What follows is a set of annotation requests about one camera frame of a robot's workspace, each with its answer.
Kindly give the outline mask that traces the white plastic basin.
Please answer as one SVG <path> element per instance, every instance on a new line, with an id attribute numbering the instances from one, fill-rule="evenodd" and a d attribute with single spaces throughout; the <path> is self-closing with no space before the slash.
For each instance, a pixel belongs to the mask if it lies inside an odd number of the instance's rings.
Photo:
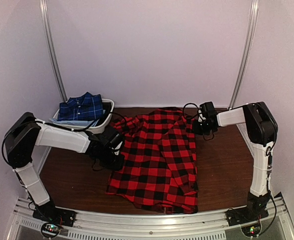
<path id="1" fill-rule="evenodd" d="M 93 134 L 100 134 L 104 132 L 104 129 L 109 125 L 111 118 L 112 118 L 112 114 L 111 112 L 114 110 L 114 101 L 111 99 L 102 99 L 102 103 L 103 103 L 103 111 L 104 111 L 104 117 L 99 119 L 99 122 L 97 123 L 97 125 L 95 127 L 90 126 L 87 131 L 92 132 Z M 53 118 L 57 119 L 58 117 L 58 113 L 59 111 L 57 111 L 54 115 Z M 86 127 L 80 127 L 80 126 L 72 126 L 72 125 L 58 125 L 58 126 L 62 126 L 65 128 L 71 128 L 71 129 L 83 129 Z"/>

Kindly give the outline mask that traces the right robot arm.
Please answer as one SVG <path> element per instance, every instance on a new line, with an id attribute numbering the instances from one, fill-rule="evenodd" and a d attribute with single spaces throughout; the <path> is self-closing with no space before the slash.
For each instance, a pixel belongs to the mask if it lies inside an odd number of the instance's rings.
<path id="1" fill-rule="evenodd" d="M 246 125 L 253 147 L 254 170 L 250 194 L 257 198 L 266 196 L 270 188 L 278 124 L 265 102 L 248 103 L 220 113 L 211 101 L 205 102 L 199 106 L 198 119 L 193 121 L 192 130 L 201 136 L 213 136 L 218 128 L 239 124 Z"/>

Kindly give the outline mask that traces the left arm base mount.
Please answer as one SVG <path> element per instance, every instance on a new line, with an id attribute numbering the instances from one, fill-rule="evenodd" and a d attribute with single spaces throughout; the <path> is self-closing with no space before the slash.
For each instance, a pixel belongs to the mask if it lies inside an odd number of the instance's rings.
<path id="1" fill-rule="evenodd" d="M 32 216 L 45 222 L 60 226 L 73 227 L 76 212 L 64 208 L 56 207 L 53 200 L 43 204 L 35 205 Z"/>

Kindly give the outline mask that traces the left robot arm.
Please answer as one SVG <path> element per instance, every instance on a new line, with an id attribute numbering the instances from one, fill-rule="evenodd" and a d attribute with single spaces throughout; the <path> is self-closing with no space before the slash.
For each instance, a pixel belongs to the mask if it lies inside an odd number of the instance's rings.
<path id="1" fill-rule="evenodd" d="M 50 195 L 32 163 L 34 147 L 48 146 L 86 154 L 98 160 L 103 168 L 119 171 L 124 165 L 124 156 L 121 154 L 123 144 L 121 133 L 109 125 L 93 133 L 88 127 L 64 127 L 25 112 L 5 134 L 1 154 L 31 199 L 40 207 L 40 215 L 48 222 L 54 222 L 59 212 L 49 204 Z"/>

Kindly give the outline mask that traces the red black plaid shirt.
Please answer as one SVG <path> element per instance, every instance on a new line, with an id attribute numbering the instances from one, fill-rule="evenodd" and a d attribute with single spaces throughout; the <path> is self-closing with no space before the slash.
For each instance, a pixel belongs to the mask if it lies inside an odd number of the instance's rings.
<path id="1" fill-rule="evenodd" d="M 148 211 L 196 213 L 196 138 L 182 110 L 158 108 L 111 125 L 124 136 L 124 165 L 111 173 L 106 194 Z"/>

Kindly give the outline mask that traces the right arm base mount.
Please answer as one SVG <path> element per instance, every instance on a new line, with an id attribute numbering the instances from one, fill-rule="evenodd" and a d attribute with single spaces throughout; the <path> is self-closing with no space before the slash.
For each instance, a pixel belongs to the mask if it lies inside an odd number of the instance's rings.
<path id="1" fill-rule="evenodd" d="M 229 226 L 241 225 L 257 221 L 260 218 L 269 216 L 267 203 L 270 200 L 270 194 L 255 196 L 248 193 L 247 205 L 241 208 L 230 208 L 226 211 L 226 218 Z"/>

